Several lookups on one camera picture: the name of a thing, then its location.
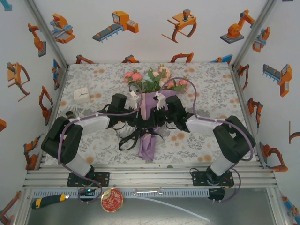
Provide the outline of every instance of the white wall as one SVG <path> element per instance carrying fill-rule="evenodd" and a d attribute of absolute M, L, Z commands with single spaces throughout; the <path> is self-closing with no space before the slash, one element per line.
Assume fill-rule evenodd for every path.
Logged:
<path fill-rule="evenodd" d="M 292 122 L 291 132 L 300 131 L 300 2 L 278 1 L 263 28 L 270 26 L 270 36 L 261 53 L 252 49 L 244 58 L 242 65 L 247 63 L 249 69 L 249 85 L 244 90 L 246 99 L 253 97 L 254 101 L 263 104 L 261 124 L 258 136 L 263 144 L 278 148 L 288 167 L 287 172 L 277 172 L 276 178 L 280 190 L 296 207 L 300 207 L 299 171 L 300 171 L 300 138 L 295 137 L 289 144 L 289 121 Z M 281 70 L 286 64 L 293 70 L 290 81 L 290 91 L 284 97 L 279 94 L 279 86 L 263 75 L 263 64 Z M 268 165 L 278 165 L 277 157 L 268 158 Z"/>
<path fill-rule="evenodd" d="M 73 34 L 76 38 L 66 44 L 58 43 L 69 64 L 75 63 L 79 54 L 101 63 L 122 62 L 130 54 L 140 62 L 168 62 L 176 54 L 191 52 L 194 52 L 193 62 L 207 62 L 229 54 L 235 57 L 245 39 L 228 44 L 220 36 L 239 21 L 240 13 L 246 9 L 256 19 L 265 2 L 266 0 L 35 0 L 47 23 L 57 13 L 74 27 Z M 172 19 L 186 8 L 197 17 L 197 28 L 192 37 L 187 38 L 178 33 L 178 43 L 163 37 L 161 34 L 171 37 L 173 33 L 174 25 L 167 19 Z M 113 11 L 128 13 L 130 19 L 139 23 L 139 32 L 134 34 L 127 30 L 103 43 L 93 40 L 95 34 L 113 24 Z M 246 22 L 241 33 L 247 36 L 250 30 L 250 24 Z"/>
<path fill-rule="evenodd" d="M 54 91 L 53 88 L 53 52 L 47 46 L 46 55 L 38 57 L 33 35 L 28 31 L 28 23 L 36 25 L 36 22 L 24 1 L 12 0 L 9 3 L 13 4 L 12 11 L 4 11 L 3 6 L 0 6 L 0 118 L 7 123 L 7 127 L 0 132 L 0 210 L 23 185 L 26 175 L 23 145 L 46 132 L 47 127 L 38 104 L 42 85 L 46 87 L 54 102 L 58 95 L 58 90 Z M 40 31 L 37 31 L 37 34 L 41 40 L 45 40 Z M 30 81 L 23 87 L 31 93 L 20 102 L 18 99 L 23 94 L 18 87 L 8 87 L 12 83 L 7 79 L 8 62 L 19 62 L 30 76 Z M 23 81 L 26 79 L 23 73 L 21 78 Z M 43 102 L 46 107 L 50 107 L 46 98 Z"/>

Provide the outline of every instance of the printed wall decal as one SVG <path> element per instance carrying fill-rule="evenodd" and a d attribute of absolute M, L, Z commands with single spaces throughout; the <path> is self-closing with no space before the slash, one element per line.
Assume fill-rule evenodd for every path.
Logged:
<path fill-rule="evenodd" d="M 112 37 L 113 34 L 118 34 L 118 32 L 129 30 L 133 33 L 139 32 L 139 24 L 129 19 L 129 14 L 123 11 L 114 11 L 112 13 L 113 24 L 99 33 L 93 36 L 93 39 L 96 41 L 103 42 L 109 37 Z"/>
<path fill-rule="evenodd" d="M 13 5 L 9 4 L 7 0 L 0 0 L 0 2 L 4 6 L 4 11 L 12 11 L 13 10 Z"/>
<path fill-rule="evenodd" d="M 280 161 L 280 165 L 277 166 L 273 166 L 273 167 L 269 167 L 268 168 L 276 171 L 276 172 L 286 172 L 288 170 L 288 168 L 285 166 L 285 162 L 282 158 L 282 154 L 280 153 L 280 151 L 277 148 L 271 148 L 268 144 L 263 145 L 261 142 L 259 142 L 259 146 L 262 150 L 262 155 L 263 155 L 263 159 L 265 161 L 265 163 L 268 163 L 268 157 L 272 154 L 275 153 L 278 156 L 278 159 Z"/>
<path fill-rule="evenodd" d="M 247 64 L 246 66 L 240 66 L 239 69 L 238 69 L 238 75 L 239 75 L 239 78 L 241 76 L 244 75 L 244 71 L 246 71 L 246 80 L 245 80 L 245 84 L 244 84 L 244 87 L 243 87 L 243 90 L 248 86 L 248 75 L 249 75 L 249 64 Z"/>
<path fill-rule="evenodd" d="M 248 9 L 245 10 L 244 12 L 242 12 L 240 14 L 239 23 L 235 23 L 235 24 L 231 25 L 228 28 L 228 33 L 222 35 L 220 38 L 229 44 L 239 41 L 239 40 L 242 40 L 244 38 L 244 36 L 241 35 L 240 31 L 242 30 L 245 21 L 247 21 L 249 24 L 251 24 L 251 27 L 253 26 L 253 24 L 255 22 L 255 20 L 251 16 L 249 16 L 248 13 L 249 13 Z"/>
<path fill-rule="evenodd" d="M 37 160 L 38 160 L 38 156 L 36 154 L 32 154 L 31 156 L 29 155 L 29 153 L 34 150 L 37 146 L 38 146 L 38 141 L 41 138 L 43 134 L 41 134 L 40 136 L 36 137 L 34 139 L 34 141 L 30 142 L 29 144 L 24 144 L 24 156 L 26 158 L 26 162 L 27 165 L 25 167 L 26 170 L 34 170 Z"/>
<path fill-rule="evenodd" d="M 256 107 L 255 121 L 257 124 L 257 133 L 258 133 L 259 124 L 261 123 L 261 112 L 263 109 L 263 105 L 260 102 L 253 101 L 253 98 L 250 98 L 248 100 L 248 109 L 250 115 L 252 115 L 252 113 L 254 112 L 254 107 Z"/>
<path fill-rule="evenodd" d="M 194 53 L 190 53 L 190 54 L 178 54 L 178 55 L 174 55 L 173 58 L 171 59 L 170 62 L 175 62 L 178 58 L 187 58 L 186 62 L 191 62 L 193 59 Z"/>
<path fill-rule="evenodd" d="M 260 53 L 262 48 L 266 46 L 269 35 L 270 27 L 267 27 L 267 29 L 262 29 L 261 33 L 256 37 L 254 43 L 252 44 L 253 50 Z"/>
<path fill-rule="evenodd" d="M 6 122 L 0 119 L 0 132 L 6 128 Z"/>
<path fill-rule="evenodd" d="M 83 57 L 82 55 L 77 55 L 76 56 L 76 63 L 75 64 L 81 64 L 82 61 L 87 62 L 89 64 L 94 64 L 93 61 L 88 60 L 87 58 Z"/>
<path fill-rule="evenodd" d="M 43 97 L 44 95 L 46 95 L 47 99 L 50 101 L 51 103 L 51 107 L 53 107 L 53 101 L 49 95 L 49 93 L 47 92 L 46 88 L 44 86 L 42 86 L 42 92 L 39 96 L 39 106 L 41 107 L 42 109 L 42 114 L 43 114 L 43 117 L 45 118 L 45 125 L 47 126 L 48 123 L 49 123 L 49 118 L 50 118 L 50 115 L 51 115 L 51 111 L 52 111 L 52 108 L 49 108 L 47 109 L 44 105 L 43 105 Z"/>
<path fill-rule="evenodd" d="M 38 56 L 42 57 L 43 55 L 46 55 L 46 41 L 41 41 L 36 33 L 37 30 L 39 30 L 38 26 L 31 26 L 31 24 L 28 24 L 28 30 L 33 34 L 34 39 L 34 46 L 38 50 Z"/>
<path fill-rule="evenodd" d="M 179 13 L 179 14 L 173 16 L 173 19 L 176 20 L 177 22 L 173 22 L 168 19 L 168 21 L 170 23 L 174 24 L 174 26 L 175 26 L 172 38 L 168 37 L 165 34 L 162 34 L 162 36 L 164 36 L 167 39 L 170 39 L 171 41 L 173 41 L 175 43 L 178 43 L 178 41 L 176 41 L 176 35 L 178 32 L 188 38 L 190 38 L 193 35 L 193 33 L 195 32 L 196 27 L 197 27 L 197 22 L 196 22 L 197 18 L 191 14 L 191 11 L 189 9 L 186 9 L 182 13 Z M 181 32 L 181 30 L 183 28 L 185 28 L 186 26 L 189 26 L 189 25 L 192 25 L 193 27 L 188 34 Z"/>
<path fill-rule="evenodd" d="M 7 69 L 8 69 L 7 81 L 14 80 L 14 82 L 11 83 L 10 85 L 8 85 L 8 87 L 10 88 L 11 86 L 13 86 L 15 84 L 18 86 L 18 88 L 24 94 L 24 96 L 18 100 L 18 102 L 19 102 L 23 98 L 25 98 L 26 96 L 28 96 L 30 94 L 30 92 L 25 91 L 25 89 L 23 88 L 23 85 L 25 83 L 27 83 L 28 81 L 30 81 L 29 75 L 28 75 L 26 69 L 17 62 L 14 64 L 11 64 L 10 62 L 7 63 Z M 21 80 L 21 72 L 22 71 L 25 73 L 25 76 L 27 78 L 27 80 L 25 82 L 22 82 L 22 80 Z"/>
<path fill-rule="evenodd" d="M 54 81 L 54 90 L 57 90 L 60 87 L 60 79 L 58 69 L 60 66 L 58 65 L 57 61 L 53 59 L 53 67 L 52 67 L 52 73 L 53 73 L 53 81 Z"/>
<path fill-rule="evenodd" d="M 54 13 L 50 25 L 53 26 L 52 35 L 57 42 L 65 44 L 75 38 L 73 27 L 68 24 L 63 16 Z"/>
<path fill-rule="evenodd" d="M 139 61 L 136 60 L 133 55 L 129 55 L 129 56 L 125 57 L 125 59 L 122 61 L 122 63 L 139 63 Z"/>
<path fill-rule="evenodd" d="M 289 122 L 289 144 L 291 144 L 291 141 L 295 137 L 300 137 L 300 132 L 294 132 L 291 134 L 291 122 Z"/>
<path fill-rule="evenodd" d="M 211 62 L 227 62 L 228 64 L 230 64 L 232 58 L 233 58 L 233 55 L 226 55 L 224 57 L 218 57 L 217 59 L 215 59 Z"/>
<path fill-rule="evenodd" d="M 284 97 L 290 91 L 290 80 L 293 78 L 293 70 L 289 64 L 286 64 L 285 67 L 279 72 L 276 69 L 273 69 L 269 65 L 264 64 L 262 67 L 264 74 L 271 78 L 273 81 L 277 81 L 277 84 L 280 86 L 280 96 Z"/>

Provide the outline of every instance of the floral tablecloth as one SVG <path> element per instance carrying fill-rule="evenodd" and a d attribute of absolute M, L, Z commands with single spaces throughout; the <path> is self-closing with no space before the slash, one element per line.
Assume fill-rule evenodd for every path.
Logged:
<path fill-rule="evenodd" d="M 149 68 L 155 70 L 158 66 L 158 63 L 71 65 L 58 116 L 65 116 L 67 111 L 73 111 L 80 117 L 88 116 L 109 104 L 115 93 L 129 97 L 124 74 L 137 69 L 145 75 Z M 170 69 L 173 77 L 187 76 L 195 84 L 198 97 L 196 110 L 199 115 L 218 119 L 235 115 L 244 123 L 227 63 L 166 63 L 165 67 Z M 91 100 L 77 104 L 73 92 L 82 87 L 89 88 Z M 178 94 L 188 112 L 192 111 L 193 93 L 193 88 L 190 88 L 187 93 Z M 118 132 L 121 137 L 125 137 L 133 131 L 134 128 L 126 126 Z M 166 126 L 161 127 L 157 133 L 163 139 L 159 136 L 156 138 L 153 163 L 210 162 L 221 152 L 213 136 L 170 130 Z M 78 152 L 91 164 L 150 163 L 138 157 L 139 142 L 131 150 L 119 151 L 119 141 L 120 137 L 115 130 L 99 130 L 81 138 Z M 56 164 L 57 160 L 47 155 L 45 165 Z"/>

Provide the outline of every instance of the metal floor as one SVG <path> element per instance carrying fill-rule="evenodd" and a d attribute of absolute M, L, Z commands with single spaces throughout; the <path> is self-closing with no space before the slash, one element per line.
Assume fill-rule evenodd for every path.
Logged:
<path fill-rule="evenodd" d="M 141 199 L 125 198 L 120 210 L 105 212 L 100 202 L 81 205 L 77 199 L 32 210 L 29 225 L 272 225 L 264 188 L 243 188 L 232 201 L 212 204 L 207 198 L 163 198 L 210 220 L 205 222 L 172 207 Z"/>

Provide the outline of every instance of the black mounting plate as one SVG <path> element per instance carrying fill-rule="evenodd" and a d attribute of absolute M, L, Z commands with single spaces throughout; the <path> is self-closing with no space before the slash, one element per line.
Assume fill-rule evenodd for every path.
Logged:
<path fill-rule="evenodd" d="M 110 174 L 109 172 L 94 172 L 93 180 L 100 183 L 101 186 L 103 186 L 103 187 L 108 187 L 109 174 Z M 70 173 L 69 178 L 67 179 L 67 186 L 68 187 L 85 187 L 85 185 L 83 185 L 82 181 L 85 181 L 85 180 L 80 177 L 77 177 L 73 173 Z M 90 187 L 97 187 L 97 185 L 92 183 L 92 185 Z"/>
<path fill-rule="evenodd" d="M 213 187 L 213 185 L 211 185 L 207 180 L 207 176 L 206 176 L 207 172 L 206 171 L 193 171 L 191 173 L 192 173 L 192 177 L 193 177 L 193 186 Z M 217 186 L 231 188 L 233 185 L 234 185 L 233 173 L 230 171 L 227 171 L 222 175 L 222 179 Z"/>

